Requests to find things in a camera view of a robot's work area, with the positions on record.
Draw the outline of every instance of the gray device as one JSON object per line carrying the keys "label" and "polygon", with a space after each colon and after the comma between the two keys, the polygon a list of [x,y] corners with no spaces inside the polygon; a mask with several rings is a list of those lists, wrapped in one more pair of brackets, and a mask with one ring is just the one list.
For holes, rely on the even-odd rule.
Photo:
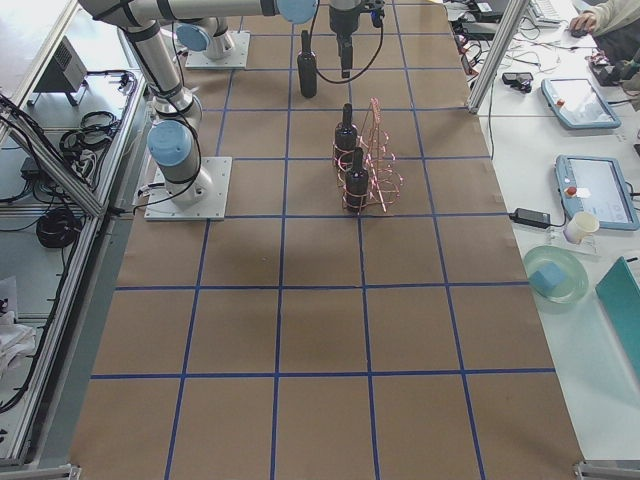
{"label": "gray device", "polygon": [[87,67],[80,60],[69,39],[63,37],[34,92],[77,92],[86,75]]}

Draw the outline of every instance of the light blue plate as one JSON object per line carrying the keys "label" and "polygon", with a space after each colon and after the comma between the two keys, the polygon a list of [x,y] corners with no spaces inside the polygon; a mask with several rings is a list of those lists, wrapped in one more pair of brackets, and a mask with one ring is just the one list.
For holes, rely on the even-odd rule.
{"label": "light blue plate", "polygon": [[582,264],[567,250],[543,245],[535,247],[524,256],[524,269],[530,278],[540,267],[553,262],[564,272],[566,278],[550,292],[543,293],[532,288],[545,298],[556,303],[575,303],[589,290],[589,278]]}

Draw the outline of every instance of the person's hand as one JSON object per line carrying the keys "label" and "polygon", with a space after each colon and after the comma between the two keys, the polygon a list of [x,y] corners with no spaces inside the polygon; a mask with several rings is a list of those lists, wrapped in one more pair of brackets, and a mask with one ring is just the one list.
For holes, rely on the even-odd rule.
{"label": "person's hand", "polygon": [[596,29],[596,16],[591,12],[584,12],[571,20],[569,23],[569,30],[577,31],[584,30],[588,33],[593,33]]}

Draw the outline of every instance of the teal folder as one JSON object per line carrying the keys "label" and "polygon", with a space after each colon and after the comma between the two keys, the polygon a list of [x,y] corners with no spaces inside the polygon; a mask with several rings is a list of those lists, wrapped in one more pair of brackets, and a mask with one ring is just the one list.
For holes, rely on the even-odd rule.
{"label": "teal folder", "polygon": [[623,257],[598,283],[596,292],[640,379],[640,287]]}

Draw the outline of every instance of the white paper cup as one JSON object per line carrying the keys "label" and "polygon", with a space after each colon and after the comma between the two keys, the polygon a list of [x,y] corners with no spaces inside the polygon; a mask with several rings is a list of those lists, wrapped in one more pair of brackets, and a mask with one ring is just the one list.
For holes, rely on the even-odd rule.
{"label": "white paper cup", "polygon": [[589,212],[576,213],[564,228],[564,237],[570,243],[578,244],[587,235],[597,232],[600,228],[598,218]]}

